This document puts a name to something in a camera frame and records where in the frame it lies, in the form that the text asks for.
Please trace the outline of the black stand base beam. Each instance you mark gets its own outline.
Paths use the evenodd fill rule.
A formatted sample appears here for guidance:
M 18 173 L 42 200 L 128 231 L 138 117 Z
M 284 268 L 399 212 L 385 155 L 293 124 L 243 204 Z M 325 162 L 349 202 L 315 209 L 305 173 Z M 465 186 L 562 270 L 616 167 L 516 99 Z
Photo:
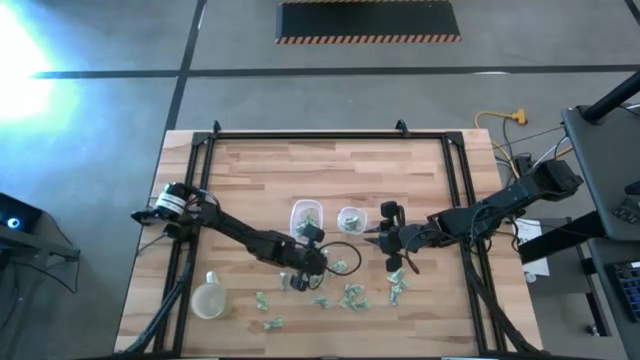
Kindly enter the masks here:
M 540 227 L 543 230 L 541 235 L 522 243 L 518 247 L 520 260 L 523 264 L 575 247 L 591 238 L 606 237 L 604 226 L 596 211 L 577 219 L 566 221 L 561 226 L 542 222 Z

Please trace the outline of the white paper sheet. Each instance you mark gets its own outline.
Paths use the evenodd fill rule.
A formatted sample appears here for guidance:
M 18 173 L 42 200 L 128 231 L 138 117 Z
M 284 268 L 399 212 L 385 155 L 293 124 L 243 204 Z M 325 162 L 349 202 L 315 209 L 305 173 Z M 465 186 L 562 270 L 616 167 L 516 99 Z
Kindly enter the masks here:
M 514 228 L 518 230 L 518 239 L 516 240 L 517 249 L 520 249 L 523 244 L 542 235 L 541 223 L 537 220 L 517 219 Z M 548 277 L 550 275 L 546 258 L 523 264 L 522 267 L 527 283 L 534 283 L 538 277 Z

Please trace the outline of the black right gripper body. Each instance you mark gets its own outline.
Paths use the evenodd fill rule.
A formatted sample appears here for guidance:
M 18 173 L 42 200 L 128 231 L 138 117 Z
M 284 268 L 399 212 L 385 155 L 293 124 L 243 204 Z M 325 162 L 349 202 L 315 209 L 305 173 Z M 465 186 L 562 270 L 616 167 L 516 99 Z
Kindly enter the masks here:
M 380 222 L 378 246 L 388 258 L 386 270 L 395 272 L 406 259 L 409 267 L 418 272 L 417 265 L 410 259 L 409 252 L 416 252 L 426 239 L 426 227 L 419 224 L 406 224 L 404 207 L 395 201 L 383 202 L 380 206 L 383 220 Z

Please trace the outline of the black keyboard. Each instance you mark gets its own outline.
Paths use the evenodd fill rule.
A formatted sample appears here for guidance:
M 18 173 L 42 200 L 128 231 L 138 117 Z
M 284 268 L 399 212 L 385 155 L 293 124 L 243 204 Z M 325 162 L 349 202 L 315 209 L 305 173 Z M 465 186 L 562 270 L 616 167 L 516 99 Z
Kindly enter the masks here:
M 640 323 L 640 260 L 606 266 L 616 297 L 632 323 Z

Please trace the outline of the black device with blue light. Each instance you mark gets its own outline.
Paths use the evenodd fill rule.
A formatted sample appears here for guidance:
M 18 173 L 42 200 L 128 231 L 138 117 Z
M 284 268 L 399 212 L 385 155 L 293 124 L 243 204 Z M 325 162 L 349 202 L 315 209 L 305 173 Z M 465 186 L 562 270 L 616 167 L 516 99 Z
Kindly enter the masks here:
M 0 226 L 31 234 L 43 211 L 0 192 Z

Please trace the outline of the black hazard-striped floor mat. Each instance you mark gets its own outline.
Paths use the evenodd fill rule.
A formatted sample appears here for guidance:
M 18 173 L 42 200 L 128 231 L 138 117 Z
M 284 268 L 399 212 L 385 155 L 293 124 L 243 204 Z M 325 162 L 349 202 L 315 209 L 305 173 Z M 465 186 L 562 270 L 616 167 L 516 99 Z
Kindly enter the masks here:
M 278 45 L 457 43 L 449 0 L 282 0 Z

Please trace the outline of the small clear plastic container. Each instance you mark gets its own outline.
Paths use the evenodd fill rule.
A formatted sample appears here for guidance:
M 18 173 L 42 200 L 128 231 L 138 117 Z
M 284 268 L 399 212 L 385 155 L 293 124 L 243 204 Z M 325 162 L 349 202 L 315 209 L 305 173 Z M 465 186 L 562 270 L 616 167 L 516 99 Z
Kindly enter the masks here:
M 348 232 L 344 229 L 344 221 L 346 218 L 348 217 L 353 217 L 353 216 L 359 216 L 362 219 L 362 223 L 363 223 L 363 229 L 360 232 Z M 345 234 L 349 234 L 349 235 L 360 235 L 363 233 L 363 231 L 366 229 L 366 225 L 368 222 L 368 215 L 367 212 L 362 209 L 362 208 L 358 208 L 358 207 L 344 207 L 340 213 L 338 214 L 338 218 L 337 218 L 337 226 L 339 228 L 339 230 Z

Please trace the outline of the black desk controller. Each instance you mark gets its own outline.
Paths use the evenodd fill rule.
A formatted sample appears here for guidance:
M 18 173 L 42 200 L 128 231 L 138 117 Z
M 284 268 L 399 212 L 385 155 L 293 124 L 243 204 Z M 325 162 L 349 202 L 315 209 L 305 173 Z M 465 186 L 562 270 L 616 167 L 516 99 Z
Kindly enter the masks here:
M 626 197 L 612 214 L 628 224 L 640 226 L 640 202 L 629 197 Z

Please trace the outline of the black stand pole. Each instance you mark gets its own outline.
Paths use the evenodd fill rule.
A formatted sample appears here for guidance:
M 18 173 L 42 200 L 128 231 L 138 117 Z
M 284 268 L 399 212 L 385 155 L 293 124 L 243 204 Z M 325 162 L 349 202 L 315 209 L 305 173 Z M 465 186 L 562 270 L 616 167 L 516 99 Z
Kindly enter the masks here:
M 640 92 L 640 70 L 586 110 L 582 110 L 582 117 L 590 124 L 599 125 L 608 113 L 638 92 Z

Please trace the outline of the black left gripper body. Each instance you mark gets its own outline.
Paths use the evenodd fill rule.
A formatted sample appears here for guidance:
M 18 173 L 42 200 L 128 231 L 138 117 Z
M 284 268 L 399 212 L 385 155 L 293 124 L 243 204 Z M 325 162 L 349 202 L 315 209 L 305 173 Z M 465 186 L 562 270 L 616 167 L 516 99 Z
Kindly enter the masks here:
M 301 246 L 296 245 L 290 257 L 290 267 L 296 270 L 296 273 L 291 277 L 290 286 L 304 292 L 310 287 L 312 276 L 324 274 L 327 258 L 318 247 L 318 244 L 321 244 L 325 237 L 325 232 L 322 229 L 307 224 L 302 230 L 302 236 L 307 239 L 307 243 Z

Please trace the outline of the black aluminium table frame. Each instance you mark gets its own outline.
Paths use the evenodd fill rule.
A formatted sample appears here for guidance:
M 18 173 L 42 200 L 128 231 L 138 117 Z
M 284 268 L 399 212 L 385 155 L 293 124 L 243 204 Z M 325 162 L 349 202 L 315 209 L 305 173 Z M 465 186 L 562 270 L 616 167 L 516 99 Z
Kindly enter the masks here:
M 347 276 L 327 275 L 315 291 L 279 288 L 280 270 L 258 262 L 232 239 L 210 229 L 184 242 L 161 238 L 162 226 L 145 227 L 134 262 L 114 351 L 126 356 L 151 322 L 185 264 L 192 293 L 215 271 L 228 292 L 228 310 L 215 320 L 197 317 L 187 301 L 175 305 L 144 359 L 169 358 L 440 358 L 507 350 L 511 344 L 468 286 L 473 263 L 515 327 L 534 346 L 541 343 L 520 261 L 506 231 L 490 250 L 469 253 L 454 245 L 414 255 L 419 271 L 406 274 L 397 306 L 384 255 L 360 236 L 337 226 L 344 207 L 364 209 L 371 223 L 394 200 L 411 222 L 453 206 L 468 206 L 501 187 L 484 130 L 172 131 L 165 137 L 152 189 L 187 182 L 208 189 L 224 211 L 261 230 L 287 232 L 301 199 L 323 207 L 323 228 L 332 261 L 347 262 Z M 355 299 L 345 286 L 360 284 Z M 268 310 L 256 307 L 263 292 Z M 325 309 L 312 303 L 329 299 Z M 366 298 L 370 308 L 350 303 Z M 284 319 L 280 329 L 263 323 Z

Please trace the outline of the large clear plastic container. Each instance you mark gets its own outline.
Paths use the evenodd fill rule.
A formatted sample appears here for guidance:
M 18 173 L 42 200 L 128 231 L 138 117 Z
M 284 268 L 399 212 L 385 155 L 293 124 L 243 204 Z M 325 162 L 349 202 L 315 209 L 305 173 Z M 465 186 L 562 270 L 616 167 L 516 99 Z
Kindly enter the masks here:
M 316 209 L 317 212 L 319 213 L 319 223 L 320 223 L 320 227 L 317 227 L 319 229 L 323 228 L 323 207 L 322 205 L 316 201 L 316 200 L 311 200 L 311 199 L 301 199 L 298 200 L 292 208 L 291 211 L 291 216 L 290 216 L 290 224 L 289 224 L 289 233 L 290 236 L 295 238 L 296 240 L 299 240 L 302 238 L 302 233 L 298 234 L 296 231 L 296 226 L 298 224 L 298 221 L 300 218 L 303 218 L 304 215 L 306 214 L 306 212 L 309 209 Z

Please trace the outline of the grey equipment stand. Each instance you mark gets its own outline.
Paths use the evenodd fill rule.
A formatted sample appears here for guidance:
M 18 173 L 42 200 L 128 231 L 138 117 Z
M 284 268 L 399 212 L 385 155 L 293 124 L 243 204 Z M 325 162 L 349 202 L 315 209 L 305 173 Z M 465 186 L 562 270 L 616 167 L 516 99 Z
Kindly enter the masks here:
M 4 222 L 0 225 L 0 244 L 6 245 L 16 256 L 58 256 L 67 262 L 76 262 L 80 249 L 62 232 L 55 219 L 43 212 L 30 232 L 12 228 Z

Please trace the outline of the clear plastic measuring cup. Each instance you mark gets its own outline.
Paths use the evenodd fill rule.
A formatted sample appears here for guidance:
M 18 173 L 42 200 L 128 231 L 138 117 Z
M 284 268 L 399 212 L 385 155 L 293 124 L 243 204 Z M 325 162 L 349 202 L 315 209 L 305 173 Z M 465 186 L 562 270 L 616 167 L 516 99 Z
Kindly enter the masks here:
M 205 282 L 191 296 L 191 310 L 199 318 L 212 320 L 222 318 L 228 305 L 227 289 L 221 284 L 215 271 L 206 274 Z

